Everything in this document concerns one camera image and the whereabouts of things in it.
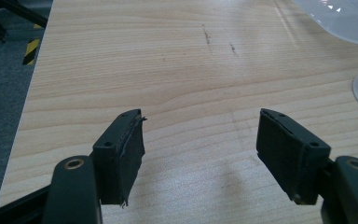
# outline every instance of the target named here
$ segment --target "wooden table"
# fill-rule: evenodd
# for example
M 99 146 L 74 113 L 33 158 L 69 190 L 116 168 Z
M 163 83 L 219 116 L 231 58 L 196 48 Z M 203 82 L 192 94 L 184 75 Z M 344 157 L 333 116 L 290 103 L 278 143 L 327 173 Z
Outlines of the wooden table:
M 358 157 L 358 45 L 289 0 L 55 0 L 0 206 L 88 155 L 121 112 L 142 108 L 146 154 L 130 206 L 105 223 L 321 223 L 257 158 L 260 108 Z

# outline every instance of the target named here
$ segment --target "yellow and black striped tape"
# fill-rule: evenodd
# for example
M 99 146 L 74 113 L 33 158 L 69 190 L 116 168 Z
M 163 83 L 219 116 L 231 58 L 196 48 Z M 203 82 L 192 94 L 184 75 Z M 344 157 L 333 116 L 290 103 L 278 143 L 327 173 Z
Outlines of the yellow and black striped tape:
M 35 29 L 40 29 L 39 25 L 34 25 Z M 34 64 L 34 56 L 36 56 L 37 47 L 39 46 L 40 39 L 33 39 L 28 42 L 27 50 L 25 51 L 24 59 L 22 64 Z

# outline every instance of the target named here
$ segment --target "light wood grain surface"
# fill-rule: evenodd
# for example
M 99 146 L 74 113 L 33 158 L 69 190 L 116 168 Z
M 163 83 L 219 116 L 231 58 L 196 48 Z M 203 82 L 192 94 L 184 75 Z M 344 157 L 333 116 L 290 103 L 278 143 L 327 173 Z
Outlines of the light wood grain surface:
M 289 0 L 55 0 L 0 206 L 88 155 L 141 108 L 146 154 L 130 206 L 104 223 L 321 223 L 257 158 L 261 107 L 358 157 L 358 45 Z

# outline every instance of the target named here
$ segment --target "pencil mark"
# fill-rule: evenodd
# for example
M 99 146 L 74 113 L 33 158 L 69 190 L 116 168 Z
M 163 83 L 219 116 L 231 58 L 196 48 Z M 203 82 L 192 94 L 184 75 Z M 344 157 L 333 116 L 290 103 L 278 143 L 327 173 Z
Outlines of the pencil mark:
M 243 132 L 243 129 L 242 129 L 242 127 L 239 126 L 239 124 L 238 124 L 239 122 L 235 118 L 234 111 L 230 110 L 230 115 L 231 115 L 231 122 L 234 125 L 235 133 L 237 134 L 237 139 L 240 144 L 240 147 L 246 148 L 245 144 L 243 142 L 243 138 L 241 138 L 241 135 L 240 135 L 240 133 Z
M 209 51 L 212 53 L 211 51 L 211 36 L 206 32 L 205 30 L 205 24 L 202 24 L 202 29 L 204 31 L 204 34 L 205 34 L 205 39 L 206 39 L 206 44 L 208 45 L 208 49 Z
M 232 45 L 231 43 L 229 43 L 229 45 L 231 46 L 231 51 L 234 53 L 235 56 L 238 57 L 237 52 L 235 51 L 234 45 Z

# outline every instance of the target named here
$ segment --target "gray carpet floor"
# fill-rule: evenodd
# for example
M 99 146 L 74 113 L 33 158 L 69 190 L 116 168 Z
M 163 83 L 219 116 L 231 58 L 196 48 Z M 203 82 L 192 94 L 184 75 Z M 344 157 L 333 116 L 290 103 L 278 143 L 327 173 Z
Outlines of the gray carpet floor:
M 47 7 L 36 11 L 48 16 L 52 1 L 42 2 Z M 34 27 L 29 21 L 4 9 L 0 10 L 0 22 L 7 30 L 29 30 Z M 26 38 L 10 40 L 0 47 L 0 188 L 34 71 L 34 65 L 22 64 L 28 41 Z

